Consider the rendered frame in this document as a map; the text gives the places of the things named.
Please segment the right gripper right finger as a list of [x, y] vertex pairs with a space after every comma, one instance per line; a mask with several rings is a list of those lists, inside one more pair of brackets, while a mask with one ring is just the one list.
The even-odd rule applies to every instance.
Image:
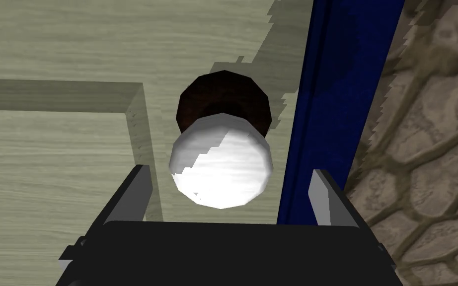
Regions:
[[322, 171], [312, 172], [308, 197], [318, 225], [358, 227]]

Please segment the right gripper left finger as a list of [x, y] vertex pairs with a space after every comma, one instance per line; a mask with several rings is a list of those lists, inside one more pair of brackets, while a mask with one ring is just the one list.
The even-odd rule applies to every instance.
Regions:
[[136, 165], [110, 199], [102, 223], [110, 221], [142, 221], [153, 192], [148, 165]]

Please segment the white and brown door knob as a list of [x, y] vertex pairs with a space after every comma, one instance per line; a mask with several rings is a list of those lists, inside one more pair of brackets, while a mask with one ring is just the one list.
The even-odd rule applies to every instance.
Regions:
[[215, 209], [243, 206], [265, 189], [273, 171], [266, 135], [272, 116], [264, 91], [249, 77], [217, 71], [181, 94], [169, 170], [177, 189]]

